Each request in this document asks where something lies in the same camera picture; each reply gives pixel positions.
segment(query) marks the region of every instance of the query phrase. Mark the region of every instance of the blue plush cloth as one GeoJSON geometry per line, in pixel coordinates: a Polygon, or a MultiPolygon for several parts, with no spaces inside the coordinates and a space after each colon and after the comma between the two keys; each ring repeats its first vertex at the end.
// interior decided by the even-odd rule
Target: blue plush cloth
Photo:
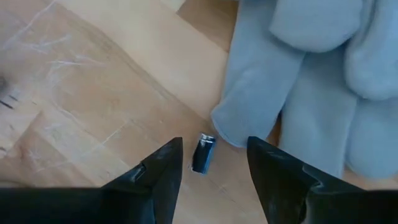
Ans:
{"type": "Polygon", "coordinates": [[[344,164],[392,176],[395,40],[398,1],[240,0],[215,128],[245,147],[248,136],[266,138],[282,110],[281,149],[337,177],[344,164]]]}

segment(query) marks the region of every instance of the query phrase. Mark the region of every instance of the small battery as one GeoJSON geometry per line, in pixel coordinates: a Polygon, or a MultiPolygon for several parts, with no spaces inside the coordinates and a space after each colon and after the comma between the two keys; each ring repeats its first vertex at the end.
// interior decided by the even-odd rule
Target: small battery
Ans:
{"type": "Polygon", "coordinates": [[[200,139],[192,158],[192,171],[206,174],[209,169],[216,138],[207,134],[200,134],[200,139]]]}

